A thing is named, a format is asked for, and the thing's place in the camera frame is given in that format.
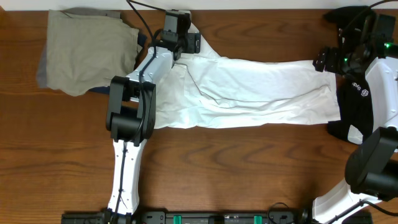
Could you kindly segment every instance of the white cloth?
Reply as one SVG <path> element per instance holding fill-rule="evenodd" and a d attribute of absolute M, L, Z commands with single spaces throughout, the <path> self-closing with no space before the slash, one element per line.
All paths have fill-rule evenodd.
<path fill-rule="evenodd" d="M 190 32 L 197 31 L 191 25 Z M 233 128 L 340 120 L 335 74 L 311 61 L 261 63 L 220 57 L 201 38 L 157 84 L 155 128 Z"/>
<path fill-rule="evenodd" d="M 354 144 L 362 144 L 362 138 L 362 133 L 357 128 L 351 125 L 348 130 L 347 140 Z"/>

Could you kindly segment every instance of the wooden table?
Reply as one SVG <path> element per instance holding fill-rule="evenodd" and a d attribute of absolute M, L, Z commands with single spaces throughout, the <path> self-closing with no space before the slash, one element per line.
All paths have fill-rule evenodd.
<path fill-rule="evenodd" d="M 324 13 L 193 11 L 193 22 L 222 56 L 288 62 L 336 45 Z M 152 30 L 163 26 L 162 12 L 142 15 Z M 123 18 L 143 28 L 132 11 Z M 60 223 L 63 212 L 98 211 L 111 195 L 108 96 L 37 88 L 46 31 L 47 12 L 7 12 L 0 19 L 0 223 Z M 266 210 L 276 202 L 299 208 L 344 177 L 355 149 L 325 125 L 158 129 L 142 158 L 140 204 L 170 211 Z M 381 205 L 396 210 L 398 201 Z M 375 223 L 398 222 L 373 216 Z"/>

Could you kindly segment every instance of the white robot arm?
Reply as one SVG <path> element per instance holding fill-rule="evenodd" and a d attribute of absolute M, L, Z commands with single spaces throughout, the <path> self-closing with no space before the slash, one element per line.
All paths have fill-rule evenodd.
<path fill-rule="evenodd" d="M 156 83 L 173 67 L 181 53 L 199 53 L 200 33 L 189 34 L 188 11 L 166 11 L 160 40 L 149 47 L 142 63 L 126 78 L 111 82 L 106 127 L 114 139 L 115 169 L 108 210 L 131 216 L 139 203 L 138 178 L 141 156 L 155 125 Z M 138 102 L 138 109 L 122 101 Z"/>
<path fill-rule="evenodd" d="M 373 109 L 373 134 L 350 156 L 345 179 L 326 195 L 313 201 L 312 218 L 319 223 L 340 224 L 358 210 L 368 206 L 363 202 L 376 204 L 398 196 L 398 165 L 397 162 L 390 161 L 393 153 L 398 152 L 398 49 L 393 43 L 386 42 L 388 36 L 392 35 L 394 23 L 394 17 L 380 15 L 373 24 L 373 29 L 369 29 L 372 30 L 370 35 L 364 28 L 362 36 L 370 38 L 367 41 L 361 40 L 361 44 L 353 53 L 344 49 L 345 42 L 342 41 L 343 50 L 328 51 L 337 53 L 334 58 L 323 57 L 314 61 L 316 69 L 321 71 L 325 63 L 325 70 L 332 70 L 333 66 L 341 65 L 341 69 L 335 71 L 341 75 L 346 71 L 362 77 L 364 71 Z M 364 27 L 366 26 L 371 27 L 369 22 L 365 22 Z"/>

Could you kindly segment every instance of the folded gray cloth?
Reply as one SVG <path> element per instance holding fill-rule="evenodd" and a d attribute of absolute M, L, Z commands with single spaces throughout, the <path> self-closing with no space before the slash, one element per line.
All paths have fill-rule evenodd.
<path fill-rule="evenodd" d="M 81 16 L 108 16 L 115 19 L 120 19 L 121 17 L 120 12 L 82 8 L 82 7 L 67 9 L 64 12 L 74 15 L 81 15 Z M 42 55 L 40 56 L 39 67 L 36 73 L 36 81 L 39 88 L 47 88 L 46 69 L 47 69 L 47 43 L 44 45 Z"/>
<path fill-rule="evenodd" d="M 47 86 L 78 96 L 134 70 L 138 29 L 109 16 L 49 11 Z"/>

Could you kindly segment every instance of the wood grain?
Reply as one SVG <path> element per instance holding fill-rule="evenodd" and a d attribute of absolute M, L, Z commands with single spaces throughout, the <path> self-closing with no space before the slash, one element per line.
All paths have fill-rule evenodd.
<path fill-rule="evenodd" d="M 2 21 L 5 14 L 6 14 L 5 10 L 0 6 L 0 22 Z"/>
<path fill-rule="evenodd" d="M 335 27 L 321 20 L 325 12 L 193 11 L 193 22 L 222 56 L 286 62 L 313 59 L 336 44 Z M 161 12 L 142 16 L 152 30 L 163 26 Z M 132 11 L 123 19 L 143 28 Z M 98 211 L 111 195 L 108 97 L 37 88 L 46 31 L 47 12 L 7 12 L 0 22 L 0 223 L 60 223 L 63 212 Z M 343 178 L 356 149 L 325 128 L 155 130 L 142 158 L 140 203 L 170 211 L 266 210 L 275 202 L 301 207 Z M 393 210 L 398 202 L 382 206 Z M 397 222 L 372 212 L 375 223 Z"/>

